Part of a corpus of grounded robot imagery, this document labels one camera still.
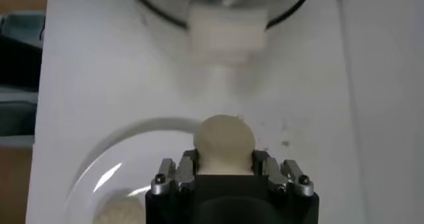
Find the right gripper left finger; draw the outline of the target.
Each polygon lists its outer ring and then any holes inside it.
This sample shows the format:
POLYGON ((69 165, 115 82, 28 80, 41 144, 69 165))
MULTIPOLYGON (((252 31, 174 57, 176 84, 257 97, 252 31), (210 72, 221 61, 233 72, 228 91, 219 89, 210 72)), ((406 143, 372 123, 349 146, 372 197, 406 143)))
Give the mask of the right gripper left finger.
POLYGON ((150 184, 150 193, 164 196, 172 192, 192 191, 198 171, 199 154, 196 150, 184 151, 176 164, 171 158, 164 158, 150 184))

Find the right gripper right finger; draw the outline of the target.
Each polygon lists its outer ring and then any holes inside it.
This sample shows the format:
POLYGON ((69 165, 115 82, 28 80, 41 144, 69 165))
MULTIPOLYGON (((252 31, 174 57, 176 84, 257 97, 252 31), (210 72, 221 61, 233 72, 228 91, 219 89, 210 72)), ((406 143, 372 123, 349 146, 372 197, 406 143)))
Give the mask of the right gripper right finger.
POLYGON ((279 163, 266 151, 254 150, 252 153, 252 171, 255 175, 265 176, 271 191, 279 194, 295 194, 311 197, 314 184, 295 160, 279 163))

